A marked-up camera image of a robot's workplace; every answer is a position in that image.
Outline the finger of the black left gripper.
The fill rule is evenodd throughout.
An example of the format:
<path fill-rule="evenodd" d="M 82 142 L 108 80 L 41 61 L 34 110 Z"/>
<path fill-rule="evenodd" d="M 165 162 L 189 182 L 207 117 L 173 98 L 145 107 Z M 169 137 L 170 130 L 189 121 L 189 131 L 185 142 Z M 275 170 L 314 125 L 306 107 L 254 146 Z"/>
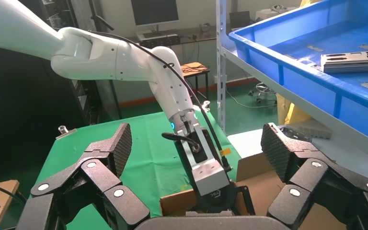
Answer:
<path fill-rule="evenodd" d="M 256 215 L 249 188 L 245 185 L 237 187 L 236 210 L 239 215 Z"/>

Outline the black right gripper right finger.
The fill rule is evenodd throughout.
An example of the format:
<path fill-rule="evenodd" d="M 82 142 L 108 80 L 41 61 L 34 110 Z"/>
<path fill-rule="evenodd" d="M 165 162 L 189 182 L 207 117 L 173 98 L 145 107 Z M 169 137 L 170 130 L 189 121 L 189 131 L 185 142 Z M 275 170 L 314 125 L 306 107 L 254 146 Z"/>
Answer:
<path fill-rule="evenodd" d="M 267 215 L 298 229 L 314 204 L 325 207 L 348 230 L 368 230 L 368 178 L 325 156 L 310 142 L 263 126 L 261 147 L 284 187 Z"/>

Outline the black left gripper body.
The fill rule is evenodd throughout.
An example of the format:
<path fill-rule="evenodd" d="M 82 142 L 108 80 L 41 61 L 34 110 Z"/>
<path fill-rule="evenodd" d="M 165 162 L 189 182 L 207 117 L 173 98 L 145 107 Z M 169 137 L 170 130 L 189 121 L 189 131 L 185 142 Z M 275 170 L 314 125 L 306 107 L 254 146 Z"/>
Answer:
<path fill-rule="evenodd" d="M 196 207 L 206 213 L 219 213 L 235 205 L 237 187 L 227 171 L 205 128 L 174 135 L 174 145 L 190 185 L 195 193 Z"/>

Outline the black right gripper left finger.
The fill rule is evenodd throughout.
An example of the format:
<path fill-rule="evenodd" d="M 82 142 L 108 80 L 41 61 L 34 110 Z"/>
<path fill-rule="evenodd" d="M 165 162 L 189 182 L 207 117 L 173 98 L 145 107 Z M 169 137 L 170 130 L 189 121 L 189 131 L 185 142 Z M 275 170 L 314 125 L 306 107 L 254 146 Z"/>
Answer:
<path fill-rule="evenodd" d="M 110 228 L 135 229 L 149 219 L 150 212 L 121 181 L 131 148 L 127 123 L 110 138 L 91 143 L 74 164 L 31 189 L 17 229 L 64 230 L 89 205 Z"/>

